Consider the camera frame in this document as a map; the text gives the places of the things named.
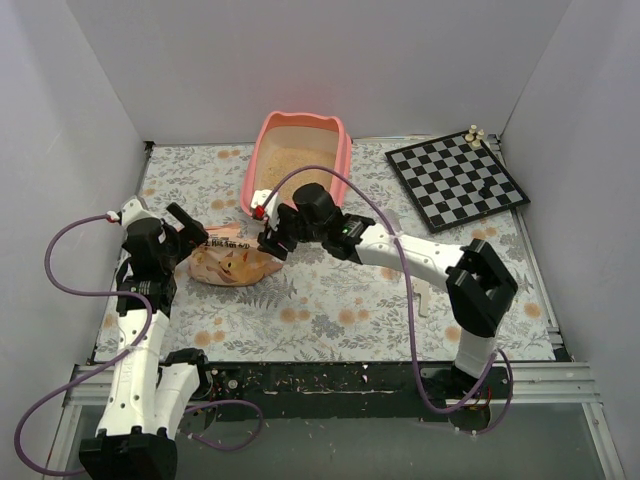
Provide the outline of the pink cat litter bag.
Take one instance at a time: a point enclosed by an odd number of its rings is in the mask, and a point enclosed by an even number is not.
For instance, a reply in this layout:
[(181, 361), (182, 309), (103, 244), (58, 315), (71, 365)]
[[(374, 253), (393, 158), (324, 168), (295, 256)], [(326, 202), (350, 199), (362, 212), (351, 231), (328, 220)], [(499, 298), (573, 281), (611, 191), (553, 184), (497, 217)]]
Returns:
[(282, 269), (271, 255), (258, 250), (256, 239), (241, 236), (239, 223), (208, 227), (207, 241), (187, 259), (187, 273), (201, 283), (241, 287), (260, 282)]

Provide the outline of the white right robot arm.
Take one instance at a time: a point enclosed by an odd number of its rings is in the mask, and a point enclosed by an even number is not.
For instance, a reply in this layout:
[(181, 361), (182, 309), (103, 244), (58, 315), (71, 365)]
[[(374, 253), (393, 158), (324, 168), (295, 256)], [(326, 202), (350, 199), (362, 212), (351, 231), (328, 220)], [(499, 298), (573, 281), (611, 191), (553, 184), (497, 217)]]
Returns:
[(461, 328), (453, 387), (469, 398), (486, 389), (497, 332), (518, 290), (489, 243), (458, 246), (393, 235), (371, 218), (342, 212), (318, 183), (298, 188), (293, 201), (287, 205), (271, 190), (254, 192), (252, 215), (265, 223), (260, 251), (284, 260), (298, 244), (318, 243), (338, 260), (405, 272), (446, 292)]

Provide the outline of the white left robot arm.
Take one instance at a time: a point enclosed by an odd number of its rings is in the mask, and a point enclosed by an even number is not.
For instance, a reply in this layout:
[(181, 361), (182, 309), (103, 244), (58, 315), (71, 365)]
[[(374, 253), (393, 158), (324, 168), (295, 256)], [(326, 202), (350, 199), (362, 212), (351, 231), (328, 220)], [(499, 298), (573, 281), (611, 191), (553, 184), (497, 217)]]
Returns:
[(180, 206), (172, 203), (167, 210), (180, 229), (151, 213), (138, 197), (127, 200), (118, 215), (128, 254), (116, 280), (121, 358), (96, 433), (79, 448), (79, 460), (93, 479), (174, 478), (183, 412), (190, 399), (203, 399), (212, 390), (203, 351), (160, 355), (177, 290), (174, 271), (208, 238)]

